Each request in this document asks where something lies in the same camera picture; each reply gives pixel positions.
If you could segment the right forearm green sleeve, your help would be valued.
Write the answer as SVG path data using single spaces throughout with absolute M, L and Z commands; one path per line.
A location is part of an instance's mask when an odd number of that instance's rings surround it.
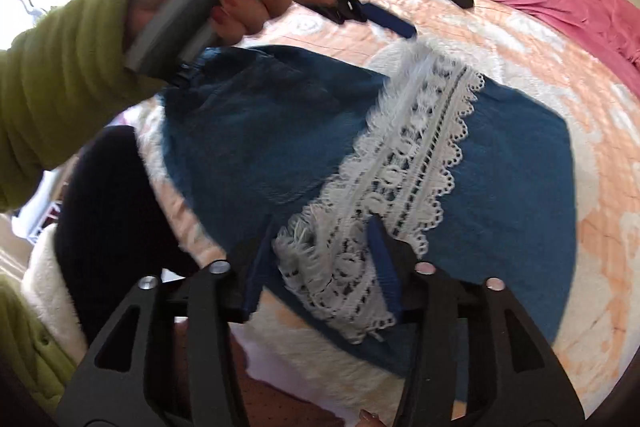
M 1 275 L 1 362 L 50 417 L 77 367 L 6 274 Z

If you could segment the left forearm green sleeve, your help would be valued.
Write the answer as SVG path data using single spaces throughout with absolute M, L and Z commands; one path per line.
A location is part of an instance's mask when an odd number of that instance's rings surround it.
M 160 91 L 126 69 L 130 0 L 72 0 L 1 53 L 1 209 L 32 198 L 118 114 Z

